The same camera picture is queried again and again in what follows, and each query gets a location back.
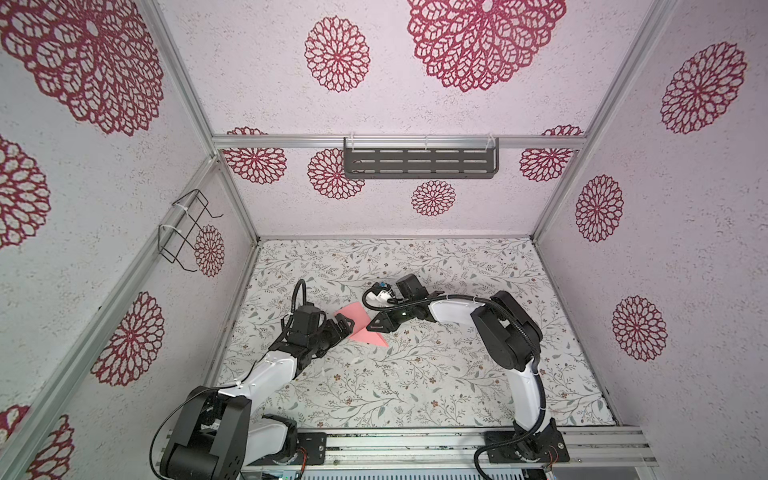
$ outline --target cable tie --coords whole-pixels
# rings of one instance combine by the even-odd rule
[[[176,227],[174,227],[173,225],[167,225],[167,224],[163,223],[163,224],[161,225],[161,227],[168,227],[168,228],[172,228],[172,229],[176,230],[176,231],[179,233],[179,235],[184,235],[183,233],[181,233],[181,230],[177,229],[177,228],[176,228]]]

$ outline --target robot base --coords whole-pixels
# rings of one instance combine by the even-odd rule
[[[304,447],[306,450],[307,465],[323,465],[326,461],[326,433],[300,433],[298,437],[297,449]],[[275,466],[275,465],[301,465],[304,462],[304,455],[299,452],[290,462],[277,464],[270,457],[259,458],[251,465]]]
[[[483,437],[485,444],[503,442],[525,433],[515,425],[515,431],[491,431]],[[525,463],[525,462],[568,462],[571,456],[565,448],[563,434],[558,432],[554,419],[550,419],[547,427],[533,435],[528,440],[514,445],[488,450],[488,460],[491,463]]]

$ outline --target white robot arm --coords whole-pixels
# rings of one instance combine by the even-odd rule
[[[299,288],[302,305],[296,307]],[[275,391],[295,379],[313,359],[322,358],[352,334],[354,321],[325,312],[306,301],[306,284],[293,290],[291,314],[280,336],[242,380],[231,386],[197,387],[183,404],[160,463],[158,478],[236,478],[242,465],[270,457],[287,462],[296,455],[297,432],[293,420],[264,415],[250,417]]]
[[[428,293],[415,275],[397,280],[402,298],[384,282],[374,283],[363,294],[363,304],[378,311],[368,330],[396,331],[411,319],[437,323],[460,323],[477,328],[491,358],[505,369],[515,404],[515,431],[511,434],[486,432],[486,445],[475,453],[479,468],[483,452],[497,449],[495,457],[536,462],[548,460],[554,452],[564,461],[568,452],[561,447],[562,435],[546,409],[544,385],[538,374],[541,329],[509,292],[498,291],[490,299],[469,295]]]
[[[490,356],[506,370],[515,404],[515,431],[486,433],[486,446],[475,452],[475,467],[483,478],[490,477],[480,468],[478,458],[489,449],[498,449],[510,461],[529,462],[545,460],[551,449],[557,449],[560,459],[567,461],[562,435],[545,408],[544,386],[538,375],[541,330],[509,292],[499,291],[491,299],[427,293],[412,274],[396,284],[401,299],[386,283],[375,283],[363,294],[363,304],[379,312],[368,330],[394,332],[414,318],[475,326]],[[295,307],[300,287],[303,304]],[[354,322],[340,314],[326,318],[306,301],[303,280],[296,284],[291,305],[282,333],[245,379],[223,388],[193,390],[161,460],[165,476],[158,478],[236,478],[242,465],[260,458],[286,462],[295,456],[294,421],[265,415],[249,431],[250,417],[311,360],[325,356],[349,336]]]

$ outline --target floral tablecloth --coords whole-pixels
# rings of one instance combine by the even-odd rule
[[[615,424],[531,242],[520,239],[264,242],[220,381],[242,378],[264,354],[299,278],[308,300],[331,314],[371,282],[406,273],[430,291],[509,291],[544,333],[541,374],[558,424]],[[474,328],[413,320],[384,337],[388,348],[344,340],[272,395],[265,412],[305,428],[511,425],[504,370]]]

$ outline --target red floral pattern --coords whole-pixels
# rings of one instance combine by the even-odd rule
[[[16,430],[18,423],[27,415],[28,406],[14,405],[11,408],[0,412],[0,449]]]
[[[69,472],[69,460],[74,451],[69,415],[62,415],[58,427],[45,439],[45,446],[27,468],[25,480],[61,480]]]
[[[0,40],[79,121],[133,135],[159,115],[163,70],[131,0],[0,0]]]
[[[331,91],[349,91],[368,73],[371,59],[366,38],[345,18],[325,17],[304,42],[306,66]]]
[[[456,192],[447,182],[430,180],[419,185],[411,196],[411,205],[421,215],[434,217],[444,214],[453,206]]]
[[[163,346],[164,323],[157,299],[148,292],[139,293],[109,344],[91,367],[91,373],[96,375],[99,383],[112,386],[126,386],[138,380],[149,370]]]
[[[344,153],[338,148],[319,151],[307,165],[310,183],[328,198],[349,198],[357,195],[365,180],[350,180],[344,174]]]
[[[726,41],[686,60],[661,99],[667,129],[688,134],[714,122],[738,96],[745,70],[744,52]]]
[[[616,305],[613,324],[619,346],[636,360],[653,360],[667,346],[667,323],[647,298],[623,299]]]
[[[581,135],[584,132],[573,125],[558,125],[542,135]],[[520,171],[523,176],[537,182],[560,177],[571,159],[573,150],[567,148],[528,148],[520,157]]]
[[[258,128],[238,127],[229,135],[266,135]],[[286,156],[282,148],[231,148],[222,150],[232,171],[255,184],[277,182],[286,173]]]
[[[619,226],[624,200],[619,183],[607,175],[588,181],[576,202],[576,225],[591,242],[605,240]]]
[[[224,265],[224,240],[213,225],[200,229],[194,242],[194,259],[205,276],[216,276]]]
[[[50,195],[35,159],[0,136],[0,249],[35,236],[51,210]]]
[[[444,87],[488,90],[549,43],[565,0],[408,0],[414,55]]]

